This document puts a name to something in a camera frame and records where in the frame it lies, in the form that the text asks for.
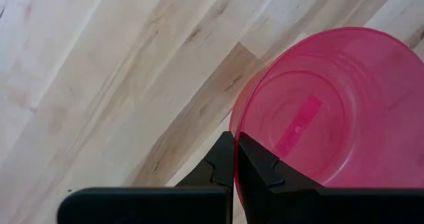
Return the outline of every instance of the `pink bowl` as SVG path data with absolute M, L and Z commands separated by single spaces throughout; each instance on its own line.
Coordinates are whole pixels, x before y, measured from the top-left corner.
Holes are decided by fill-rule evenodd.
M 380 31 L 315 34 L 249 82 L 230 130 L 327 187 L 422 188 L 424 65 Z

